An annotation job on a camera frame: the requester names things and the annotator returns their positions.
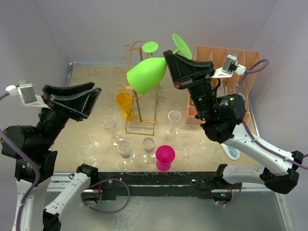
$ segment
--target beige tabletop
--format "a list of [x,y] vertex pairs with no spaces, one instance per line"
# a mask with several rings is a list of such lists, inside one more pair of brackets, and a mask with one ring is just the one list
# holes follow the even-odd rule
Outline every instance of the beige tabletop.
[[[115,103],[115,97],[120,93],[117,84],[125,83],[125,77],[119,76],[124,66],[75,66],[70,86],[87,82],[94,82],[95,87],[102,92],[95,104],[90,117],[82,122],[69,120],[58,136],[52,150],[58,151],[55,172],[75,172],[82,163],[95,166],[100,172],[104,171],[158,171],[155,164],[146,165],[142,156],[142,141],[149,137],[145,135],[127,134],[126,121],[121,117],[121,111]],[[140,98],[141,114],[143,119],[154,119],[155,90]],[[185,124],[187,115],[187,90],[174,88],[170,74],[160,84],[159,100],[156,117],[155,135],[152,136],[156,148],[161,145],[170,145],[176,151],[176,158],[169,171],[216,171],[219,164],[235,166],[254,165],[257,162],[241,153],[241,157],[230,160],[220,144],[210,141],[204,131],[195,125]],[[133,110],[138,115],[136,105]],[[182,115],[179,133],[174,138],[165,135],[167,115],[171,110],[177,110]],[[132,143],[136,156],[135,163],[127,166],[117,151],[116,146],[110,143],[111,135],[105,131],[102,121],[112,117],[117,123],[117,133]],[[252,120],[249,121],[252,132],[256,132]],[[135,123],[128,128],[131,131],[151,131],[148,125]]]

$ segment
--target blue and white object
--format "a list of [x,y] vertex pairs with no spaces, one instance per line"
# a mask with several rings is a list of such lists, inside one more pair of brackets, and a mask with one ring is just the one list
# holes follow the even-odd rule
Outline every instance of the blue and white object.
[[229,157],[229,159],[231,160],[238,160],[241,157],[241,153],[239,150],[237,150],[236,148],[227,146],[225,144],[220,144],[222,149],[225,151],[227,157]]

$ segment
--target gray wall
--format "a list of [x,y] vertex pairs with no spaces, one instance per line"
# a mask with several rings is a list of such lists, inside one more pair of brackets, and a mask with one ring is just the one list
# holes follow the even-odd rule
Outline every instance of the gray wall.
[[250,49],[277,0],[38,0],[70,62],[114,64],[125,44],[154,40],[174,50],[172,34],[195,45]]
[[[308,1],[279,0],[253,45],[269,59],[250,93],[260,134],[273,144],[308,153]],[[308,172],[287,195],[298,231],[307,230]]]
[[[45,84],[63,86],[69,65],[35,0],[0,0],[0,94],[27,80],[37,94]],[[34,125],[37,108],[23,107],[18,97],[0,102],[0,128]],[[14,160],[0,154],[0,224],[11,230],[16,206]]]

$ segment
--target wine glass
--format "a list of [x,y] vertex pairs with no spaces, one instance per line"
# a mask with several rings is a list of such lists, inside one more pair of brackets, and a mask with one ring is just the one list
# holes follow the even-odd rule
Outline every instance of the wine glass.
[[178,127],[181,124],[181,113],[178,111],[171,111],[167,118],[168,127],[166,128],[166,135],[169,137],[176,137],[178,134]]
[[117,146],[120,141],[123,140],[122,136],[116,134],[116,122],[111,117],[105,118],[103,120],[103,127],[111,136],[111,144]]
[[152,138],[145,138],[142,142],[142,147],[145,151],[143,155],[144,163],[151,165],[155,162],[156,156],[154,154],[155,141]]
[[132,165],[135,160],[135,154],[132,151],[132,146],[129,141],[120,141],[117,146],[117,150],[119,151],[122,158],[124,158],[124,164]]

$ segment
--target yellow cup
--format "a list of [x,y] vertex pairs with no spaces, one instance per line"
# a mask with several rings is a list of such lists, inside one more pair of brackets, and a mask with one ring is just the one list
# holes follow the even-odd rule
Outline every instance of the yellow cup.
[[121,92],[116,95],[115,102],[117,106],[122,110],[122,118],[130,120],[134,117],[134,112],[131,109],[133,107],[133,100],[127,97],[125,94],[132,98],[131,94],[127,92]]

